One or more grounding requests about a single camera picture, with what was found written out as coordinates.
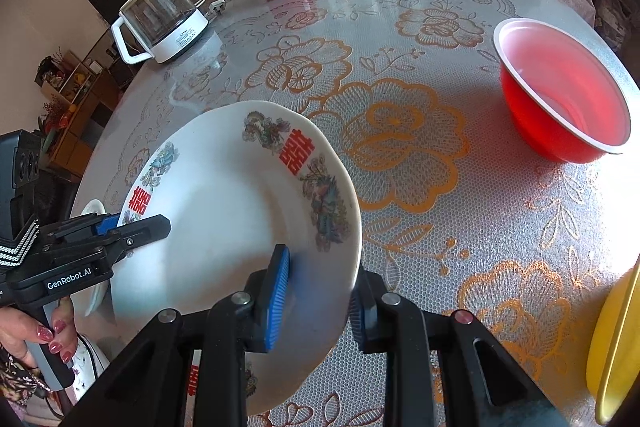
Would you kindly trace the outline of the left hand red nails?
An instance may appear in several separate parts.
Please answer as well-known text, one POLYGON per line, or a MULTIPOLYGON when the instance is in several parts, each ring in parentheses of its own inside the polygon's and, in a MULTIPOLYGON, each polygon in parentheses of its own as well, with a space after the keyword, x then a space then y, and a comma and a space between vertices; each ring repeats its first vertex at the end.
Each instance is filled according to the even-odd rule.
POLYGON ((28 367, 36 367, 37 363, 27 348, 27 341, 47 346, 64 362, 70 361, 77 350, 78 336, 70 297, 58 302, 52 313, 51 326, 41 324, 19 309, 4 307, 0 329, 1 346, 28 367))

